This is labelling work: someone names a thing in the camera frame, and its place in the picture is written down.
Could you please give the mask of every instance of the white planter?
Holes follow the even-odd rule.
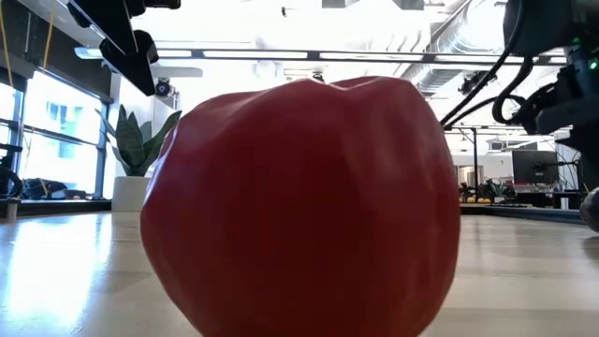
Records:
[[[141,212],[150,178],[116,177],[112,192],[113,212]]]

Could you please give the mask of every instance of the yellow object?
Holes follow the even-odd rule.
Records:
[[[10,68],[10,58],[8,57],[8,43],[7,43],[7,31],[4,28],[4,14],[2,12],[2,1],[0,0],[0,37],[2,38],[2,42],[4,44],[4,57],[7,62],[7,71],[8,71],[8,83],[10,87],[14,88],[14,82],[12,81],[12,69]]]
[[[52,10],[50,12],[50,26],[48,27],[48,38],[46,38],[46,50],[44,51],[44,63],[42,64],[42,71],[46,72],[46,66],[48,65],[48,54],[50,52],[50,41],[52,40],[52,30],[54,29],[54,16],[56,13],[56,1],[52,1]]]

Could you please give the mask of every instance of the potted plant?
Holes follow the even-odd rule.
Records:
[[[152,137],[152,122],[139,126],[134,112],[127,116],[124,106],[119,108],[119,119],[113,128],[102,119],[112,144],[114,156],[123,165],[125,177],[114,179],[112,210],[115,212],[140,212],[150,178],[146,172],[158,158],[160,149],[170,129],[177,124],[181,111],[172,113],[158,133]]]
[[[492,183],[490,185],[490,191],[493,196],[493,202],[502,202],[505,200],[505,183]]]

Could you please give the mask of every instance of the metal pole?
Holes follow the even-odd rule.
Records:
[[[475,146],[475,202],[478,202],[478,145],[476,141],[476,128],[472,128],[473,144]]]

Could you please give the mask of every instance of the table surface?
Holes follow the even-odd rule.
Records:
[[[425,337],[596,336],[599,237],[462,217],[457,275]],[[136,214],[0,225],[0,336],[198,336],[159,285]]]

